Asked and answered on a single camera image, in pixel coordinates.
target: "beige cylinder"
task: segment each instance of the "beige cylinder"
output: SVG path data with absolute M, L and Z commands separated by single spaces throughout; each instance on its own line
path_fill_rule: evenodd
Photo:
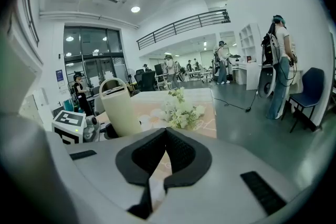
M 109 95 L 102 93 L 104 84 L 111 80 L 117 80 L 122 91 L 113 92 Z M 140 122 L 134 113 L 132 101 L 127 90 L 126 84 L 118 78 L 105 80 L 99 88 L 99 95 L 106 114 L 118 134 L 118 136 L 127 136 L 142 132 Z

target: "white pipe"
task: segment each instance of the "white pipe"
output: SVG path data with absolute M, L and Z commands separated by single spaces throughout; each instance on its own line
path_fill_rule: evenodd
M 85 18 L 85 19 L 95 19 L 95 20 L 105 20 L 112 23 L 117 23 L 121 25 L 128 26 L 133 29 L 138 29 L 138 25 L 130 24 L 128 22 L 114 19 L 111 17 L 93 14 L 93 13 L 85 13 L 85 12 L 40 12 L 41 19 L 72 19 L 72 18 Z

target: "handle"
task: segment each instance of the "handle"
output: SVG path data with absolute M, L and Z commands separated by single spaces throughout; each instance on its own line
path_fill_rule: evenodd
M 107 80 L 105 80 L 105 81 L 100 85 L 100 87 L 99 87 L 99 95 L 100 95 L 100 98 L 103 97 L 103 95 L 102 95 L 102 88 L 103 88 L 103 86 L 105 85 L 106 82 L 111 81 L 111 80 L 117 80 L 117 81 L 119 82 L 119 85 L 120 85 L 120 86 L 123 86 L 123 87 L 124 87 L 124 90 L 127 90 L 127 86 L 126 86 L 125 82 L 123 82 L 121 79 L 118 79 L 118 78 L 107 79 Z

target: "ceiling light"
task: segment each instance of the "ceiling light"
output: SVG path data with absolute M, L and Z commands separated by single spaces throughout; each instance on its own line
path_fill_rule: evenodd
M 140 8 L 138 6 L 135 6 L 135 7 L 131 8 L 131 12 L 133 12 L 133 13 L 137 13 L 139 11 L 140 11 Z

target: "gray floor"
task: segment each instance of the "gray floor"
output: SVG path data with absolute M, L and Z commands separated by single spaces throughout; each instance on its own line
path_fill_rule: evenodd
M 180 86 L 186 89 L 211 88 L 213 97 L 243 108 L 250 106 L 255 94 L 254 90 L 246 91 L 246 86 L 235 83 L 217 85 L 214 82 L 189 81 Z M 283 121 L 265 117 L 270 101 L 271 97 L 256 97 L 251 111 L 246 113 L 214 100 L 217 138 L 243 146 L 304 189 L 321 173 L 326 156 L 336 143 L 336 114 L 328 113 L 323 119 L 322 129 L 315 132 L 304 130 L 299 122 L 289 133 L 295 122 L 289 111 Z

